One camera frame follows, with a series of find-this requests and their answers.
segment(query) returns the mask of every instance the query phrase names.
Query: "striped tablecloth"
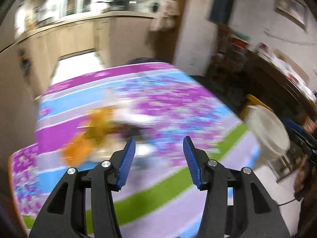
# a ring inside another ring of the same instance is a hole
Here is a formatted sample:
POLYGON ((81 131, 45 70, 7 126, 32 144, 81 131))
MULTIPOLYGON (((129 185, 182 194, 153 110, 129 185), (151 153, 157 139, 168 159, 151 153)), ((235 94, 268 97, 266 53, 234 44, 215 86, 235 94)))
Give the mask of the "striped tablecloth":
MULTIPOLYGON (((40 103, 36 144, 11 157, 12 194, 29 232, 42 205, 67 170, 60 149, 85 120, 85 112, 107 101, 105 88, 134 101, 135 113, 160 119, 149 142, 156 148, 145 167, 132 165, 126 186, 113 192, 122 236, 193 237, 199 227, 205 192, 193 185, 182 140, 225 167, 253 166, 259 144, 245 125, 199 83, 166 63, 142 63, 86 74, 50 87, 40 103)), ((80 170, 93 168, 85 162, 80 170)), ((86 191, 87 230, 91 234, 90 191, 86 191)))

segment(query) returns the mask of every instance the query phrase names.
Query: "blue rubber fingertip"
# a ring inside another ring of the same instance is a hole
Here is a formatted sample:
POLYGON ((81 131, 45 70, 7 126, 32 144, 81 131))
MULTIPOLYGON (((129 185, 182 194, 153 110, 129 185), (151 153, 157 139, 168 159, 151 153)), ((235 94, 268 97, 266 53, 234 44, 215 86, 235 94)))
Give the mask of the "blue rubber fingertip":
POLYGON ((132 161, 135 154, 135 140, 131 139, 126 154, 123 157, 123 160, 121 161, 121 164, 118 169, 118 180, 117 180, 117 187, 119 190, 126 184, 126 180, 128 178, 128 174, 132 165, 132 161))
POLYGON ((200 189, 202 186, 200 168, 197 164, 194 151, 192 150, 186 137, 183 140, 183 151, 185 154, 189 172, 191 173, 193 183, 197 186, 198 189, 200 189))

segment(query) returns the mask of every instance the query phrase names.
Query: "yellow object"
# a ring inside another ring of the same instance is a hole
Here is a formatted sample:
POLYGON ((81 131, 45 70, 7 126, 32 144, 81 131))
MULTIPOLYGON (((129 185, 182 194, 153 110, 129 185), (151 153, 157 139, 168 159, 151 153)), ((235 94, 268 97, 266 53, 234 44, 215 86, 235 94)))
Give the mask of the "yellow object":
POLYGON ((256 97, 250 95, 250 94, 247 94, 246 96, 247 98, 247 104, 245 105, 245 107, 243 108, 242 112, 240 113, 240 119, 242 121, 244 121, 246 115, 248 114, 249 112, 249 107, 248 106, 255 106, 255 105, 260 105, 260 106, 263 106, 265 107, 266 109, 270 110, 272 113, 273 110, 271 108, 269 108, 266 104, 262 103, 259 99, 257 99, 256 97))
POLYGON ((86 129, 86 132, 77 134, 71 143, 62 149, 62 157, 67 165, 77 167, 85 162, 94 148, 109 145, 107 135, 118 132, 120 127, 113 121, 115 108, 110 106, 88 111, 89 122, 77 127, 86 129))

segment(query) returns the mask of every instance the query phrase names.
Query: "countertop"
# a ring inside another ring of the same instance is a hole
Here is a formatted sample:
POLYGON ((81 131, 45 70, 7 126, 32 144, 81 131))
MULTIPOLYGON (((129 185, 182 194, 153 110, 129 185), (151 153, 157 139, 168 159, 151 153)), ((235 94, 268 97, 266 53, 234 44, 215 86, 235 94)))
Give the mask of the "countertop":
POLYGON ((106 12, 106 13, 100 13, 100 14, 90 14, 90 13, 79 13, 79 17, 75 17, 72 19, 59 19, 58 21, 49 24, 47 26, 43 26, 40 27, 38 29, 34 29, 31 31, 28 31, 22 35, 20 35, 15 42, 19 43, 21 41, 23 41, 24 39, 33 36, 37 33, 40 33, 42 31, 51 29, 51 28, 55 28, 58 26, 62 26, 65 24, 69 24, 69 23, 73 23, 73 22, 77 22, 77 21, 82 21, 82 20, 92 20, 92 19, 99 19, 99 18, 108 18, 108 17, 116 17, 116 16, 127 16, 127 17, 143 17, 143 18, 154 18, 155 13, 152 12, 134 12, 134 11, 110 11, 110 12, 106 12))

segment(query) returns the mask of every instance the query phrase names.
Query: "white wall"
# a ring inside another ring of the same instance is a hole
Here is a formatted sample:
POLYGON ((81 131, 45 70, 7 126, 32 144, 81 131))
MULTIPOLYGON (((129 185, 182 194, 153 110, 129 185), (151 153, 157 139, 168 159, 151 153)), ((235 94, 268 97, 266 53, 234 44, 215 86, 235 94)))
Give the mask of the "white wall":
POLYGON ((208 21, 213 0, 187 0, 173 64, 189 75, 204 75, 214 54, 217 25, 208 21))
POLYGON ((251 37, 251 48, 262 42, 278 48, 296 62, 309 76, 311 89, 317 90, 317 46, 292 44, 268 37, 264 31, 296 42, 317 43, 317 22, 308 10, 307 32, 274 11, 275 0, 235 0, 229 26, 251 37))

